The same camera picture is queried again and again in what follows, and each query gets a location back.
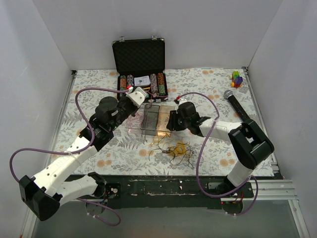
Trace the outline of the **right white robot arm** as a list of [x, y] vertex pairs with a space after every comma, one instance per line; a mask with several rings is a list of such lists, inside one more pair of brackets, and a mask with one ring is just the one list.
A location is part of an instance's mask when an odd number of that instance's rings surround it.
[[192, 102], [175, 100], [178, 105], [176, 110], [170, 111], [166, 128], [170, 131], [189, 130], [193, 135], [204, 137], [205, 140], [199, 152], [202, 156], [204, 146], [209, 137], [228, 141], [232, 144], [238, 158], [233, 169], [219, 184], [213, 194], [208, 194], [199, 181], [199, 163], [196, 165], [196, 179], [200, 190], [212, 198], [221, 196], [235, 197], [242, 191], [242, 186], [247, 182], [255, 168], [274, 152], [274, 145], [258, 124], [247, 119], [239, 122], [224, 122], [202, 117], [196, 111]]

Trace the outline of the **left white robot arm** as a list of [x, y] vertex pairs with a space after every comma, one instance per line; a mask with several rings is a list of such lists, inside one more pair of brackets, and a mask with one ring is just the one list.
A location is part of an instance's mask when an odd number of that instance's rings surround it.
[[68, 151], [33, 177], [24, 176], [19, 180], [22, 201], [40, 221], [49, 219], [61, 205], [76, 198], [85, 195], [94, 198], [104, 196], [106, 181], [96, 172], [73, 181], [66, 179], [110, 142], [114, 130], [129, 116], [135, 115], [144, 99], [137, 93], [119, 100], [114, 97], [102, 98], [89, 119], [92, 130], [84, 128], [69, 147], [70, 150], [77, 150], [77, 153]]

